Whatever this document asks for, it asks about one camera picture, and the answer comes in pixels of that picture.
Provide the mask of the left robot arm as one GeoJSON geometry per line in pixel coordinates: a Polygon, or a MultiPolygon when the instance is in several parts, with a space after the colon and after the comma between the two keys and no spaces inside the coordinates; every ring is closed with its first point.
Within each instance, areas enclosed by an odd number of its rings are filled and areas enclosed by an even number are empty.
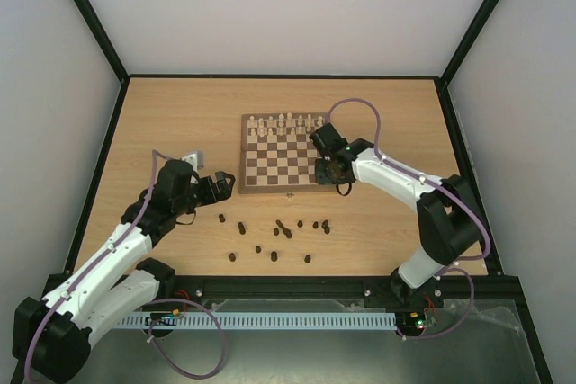
{"type": "Polygon", "coordinates": [[[171,159],[152,171],[150,185],[121,216],[104,244],[41,299],[28,297],[13,322],[13,356],[26,371],[67,383],[96,344],[125,316],[172,292],[176,272],[148,256],[183,215],[225,201],[235,178],[201,177],[196,163],[171,159]]]}

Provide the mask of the dark knight piece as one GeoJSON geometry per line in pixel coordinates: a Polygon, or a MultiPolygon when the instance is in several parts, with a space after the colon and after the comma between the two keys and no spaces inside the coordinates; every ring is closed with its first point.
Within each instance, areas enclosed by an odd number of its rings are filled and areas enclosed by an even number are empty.
{"type": "Polygon", "coordinates": [[[327,219],[322,222],[321,227],[322,227],[325,234],[330,233],[330,225],[329,225],[329,221],[327,219]]]}

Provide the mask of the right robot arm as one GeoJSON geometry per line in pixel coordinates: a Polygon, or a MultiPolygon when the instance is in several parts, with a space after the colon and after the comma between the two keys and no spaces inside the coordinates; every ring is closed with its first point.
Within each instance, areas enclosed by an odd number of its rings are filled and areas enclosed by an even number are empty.
{"type": "Polygon", "coordinates": [[[468,183],[460,176],[441,178],[397,161],[363,138],[347,142],[330,123],[310,135],[319,152],[316,183],[367,183],[403,202],[418,219],[420,246],[392,274],[392,293],[409,305],[424,293],[424,284],[482,241],[491,251],[487,228],[478,215],[468,183]]]}

